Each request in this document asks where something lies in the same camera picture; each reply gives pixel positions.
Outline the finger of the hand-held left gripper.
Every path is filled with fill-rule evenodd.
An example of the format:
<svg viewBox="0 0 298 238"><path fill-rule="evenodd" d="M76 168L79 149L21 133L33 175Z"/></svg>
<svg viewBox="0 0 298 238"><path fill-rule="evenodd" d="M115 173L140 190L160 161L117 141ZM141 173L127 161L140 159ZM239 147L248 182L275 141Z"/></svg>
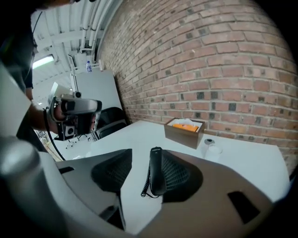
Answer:
<svg viewBox="0 0 298 238"><path fill-rule="evenodd" d="M102 102L94 99L67 99L64 100L64 112L68 114L85 114L100 112Z"/></svg>
<svg viewBox="0 0 298 238"><path fill-rule="evenodd" d="M95 131L100 114L100 112L79 114L77 118L77 134L84 135Z"/></svg>

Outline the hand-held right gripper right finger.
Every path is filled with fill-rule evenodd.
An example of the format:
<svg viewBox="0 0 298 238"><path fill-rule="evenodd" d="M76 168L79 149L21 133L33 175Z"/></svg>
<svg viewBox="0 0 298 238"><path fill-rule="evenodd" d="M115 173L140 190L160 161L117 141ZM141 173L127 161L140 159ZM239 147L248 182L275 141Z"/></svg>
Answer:
<svg viewBox="0 0 298 238"><path fill-rule="evenodd" d="M171 150L162 152L165 190L141 196L149 153L133 152L129 233L140 238L242 238L272 210L272 201L233 169Z"/></svg>

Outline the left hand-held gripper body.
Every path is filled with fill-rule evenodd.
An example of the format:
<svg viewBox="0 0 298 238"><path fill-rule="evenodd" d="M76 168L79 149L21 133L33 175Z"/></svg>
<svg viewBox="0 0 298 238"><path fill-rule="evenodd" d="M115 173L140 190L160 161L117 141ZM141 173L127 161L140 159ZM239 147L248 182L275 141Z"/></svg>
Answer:
<svg viewBox="0 0 298 238"><path fill-rule="evenodd" d="M73 92L70 89L54 83L48 97L48 107L46 108L46 130L48 134L55 128L58 134L57 140L65 141L74 138L77 134L77 122L75 118L78 114L68 114L64 112L64 100L81 99L79 92ZM63 121L57 121L54 118L54 107L61 104L61 109L66 116Z"/></svg>

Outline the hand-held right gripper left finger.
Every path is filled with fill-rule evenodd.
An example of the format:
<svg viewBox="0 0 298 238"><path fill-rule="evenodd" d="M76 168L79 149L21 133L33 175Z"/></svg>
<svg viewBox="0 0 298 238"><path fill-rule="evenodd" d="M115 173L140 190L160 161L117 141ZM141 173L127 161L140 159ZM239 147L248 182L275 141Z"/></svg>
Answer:
<svg viewBox="0 0 298 238"><path fill-rule="evenodd" d="M132 149L58 162L58 170L72 192L92 212L125 230L121 188L132 168Z"/></svg>

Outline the person's left hand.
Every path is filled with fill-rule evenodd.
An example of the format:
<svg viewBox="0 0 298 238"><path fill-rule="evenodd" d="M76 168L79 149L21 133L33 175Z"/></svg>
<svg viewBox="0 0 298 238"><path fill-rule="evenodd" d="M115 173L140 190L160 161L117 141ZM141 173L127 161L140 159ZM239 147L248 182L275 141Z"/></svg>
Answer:
<svg viewBox="0 0 298 238"><path fill-rule="evenodd" d="M55 107L54 107L54 118L55 120L57 121L63 121L65 119L65 115L61 109L61 104L57 104Z"/></svg>

